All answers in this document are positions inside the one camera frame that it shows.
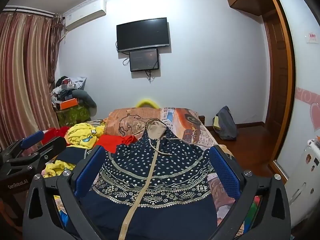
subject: red clothing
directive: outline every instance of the red clothing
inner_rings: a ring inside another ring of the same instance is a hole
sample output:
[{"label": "red clothing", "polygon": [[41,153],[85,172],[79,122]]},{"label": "red clothing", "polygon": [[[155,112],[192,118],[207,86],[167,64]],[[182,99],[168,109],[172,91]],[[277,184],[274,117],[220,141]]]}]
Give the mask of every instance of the red clothing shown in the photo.
[{"label": "red clothing", "polygon": [[108,135],[103,134],[100,136],[99,140],[95,145],[101,145],[105,148],[105,150],[116,153],[117,145],[125,144],[129,145],[130,143],[138,141],[133,135],[128,136],[116,136],[116,135]]},{"label": "red clothing", "polygon": [[47,142],[49,142],[51,139],[61,136],[64,137],[66,133],[68,132],[70,127],[63,126],[59,130],[56,128],[49,128],[49,130],[44,134],[44,138],[41,140],[42,144],[45,145]]}]

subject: television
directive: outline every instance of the television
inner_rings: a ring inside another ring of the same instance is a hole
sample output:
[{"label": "television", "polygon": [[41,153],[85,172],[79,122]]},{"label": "television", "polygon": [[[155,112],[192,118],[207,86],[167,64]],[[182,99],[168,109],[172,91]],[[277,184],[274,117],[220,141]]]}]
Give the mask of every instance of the television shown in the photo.
[{"label": "television", "polygon": [[140,49],[129,52],[130,71],[159,69],[158,49]]},{"label": "television", "polygon": [[167,18],[141,20],[117,25],[118,52],[169,46]]}]

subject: door frame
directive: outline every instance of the door frame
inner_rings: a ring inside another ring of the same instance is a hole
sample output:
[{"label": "door frame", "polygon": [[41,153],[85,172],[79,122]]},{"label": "door frame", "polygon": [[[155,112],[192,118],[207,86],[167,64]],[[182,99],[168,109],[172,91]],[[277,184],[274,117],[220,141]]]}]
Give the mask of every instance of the door frame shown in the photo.
[{"label": "door frame", "polygon": [[[293,49],[293,42],[292,42],[292,37],[291,37],[291,32],[289,29],[289,25],[287,22],[287,18],[285,16],[284,10],[280,4],[279,0],[272,0],[275,7],[276,7],[276,12],[279,16],[280,19],[280,24],[283,30],[283,35],[284,35],[284,42],[285,42],[285,47],[287,50],[287,60],[288,60],[288,90],[287,90],[287,99],[286,99],[286,104],[285,104],[285,110],[284,110],[284,118],[283,122],[281,125],[280,133],[278,136],[278,139],[276,141],[275,148],[273,150],[273,153],[271,155],[270,161],[269,161],[269,166],[271,169],[279,173],[280,175],[283,175],[282,178],[284,181],[286,181],[286,176],[285,174],[279,169],[279,167],[275,164],[275,160],[278,158],[280,150],[283,146],[285,137],[288,132],[290,120],[291,120],[291,115],[292,115],[292,109],[293,109],[293,102],[294,102],[294,95],[295,95],[295,86],[296,86],[296,70],[295,70],[295,58],[294,58],[294,49]],[[269,42],[269,33],[267,33],[267,38],[268,38],[268,45],[270,46]],[[270,74],[271,71],[273,70],[273,65],[272,64],[272,53],[270,53]],[[270,76],[270,86],[272,84],[272,75]]]},{"label": "door frame", "polygon": [[272,55],[272,47],[271,47],[271,41],[270,41],[270,33],[269,33],[269,28],[267,26],[266,20],[274,13],[277,13],[276,9],[273,9],[262,16],[264,28],[266,30],[266,35],[267,35],[269,58],[270,58],[270,89],[269,89],[269,101],[268,101],[267,116],[266,116],[266,120],[265,120],[265,127],[268,126],[267,121],[270,117],[271,101],[272,101],[272,96],[273,96],[273,55]]}]

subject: yellow clothing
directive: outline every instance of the yellow clothing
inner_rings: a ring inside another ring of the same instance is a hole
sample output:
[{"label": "yellow clothing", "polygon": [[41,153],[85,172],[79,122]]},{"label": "yellow clothing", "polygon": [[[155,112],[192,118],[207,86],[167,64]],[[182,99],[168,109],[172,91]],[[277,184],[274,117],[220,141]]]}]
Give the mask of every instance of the yellow clothing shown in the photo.
[{"label": "yellow clothing", "polygon": [[67,143],[75,147],[92,149],[98,138],[103,134],[104,125],[93,127],[88,123],[79,123],[71,127],[65,138]]},{"label": "yellow clothing", "polygon": [[74,167],[74,164],[56,160],[54,163],[45,165],[44,178],[59,176],[64,170],[73,170]]}]

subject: blue gripper pad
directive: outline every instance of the blue gripper pad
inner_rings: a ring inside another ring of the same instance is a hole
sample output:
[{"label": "blue gripper pad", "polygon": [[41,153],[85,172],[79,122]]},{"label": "blue gripper pad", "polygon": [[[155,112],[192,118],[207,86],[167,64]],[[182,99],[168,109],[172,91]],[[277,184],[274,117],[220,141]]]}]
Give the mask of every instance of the blue gripper pad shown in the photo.
[{"label": "blue gripper pad", "polygon": [[238,200],[241,195],[239,179],[215,146],[209,149],[209,159],[228,196]]},{"label": "blue gripper pad", "polygon": [[22,150],[29,149],[31,146],[40,142],[44,138],[44,133],[42,131],[35,132],[31,134],[27,138],[23,139],[20,143],[20,148]]},{"label": "blue gripper pad", "polygon": [[[97,174],[106,160],[106,153],[106,150],[102,146],[96,146],[88,155],[87,159],[89,158],[89,161],[76,179],[75,196],[77,198],[84,197],[90,190],[94,179],[97,177]],[[87,160],[79,161],[75,169],[78,166],[81,166],[81,162],[86,161]]]}]

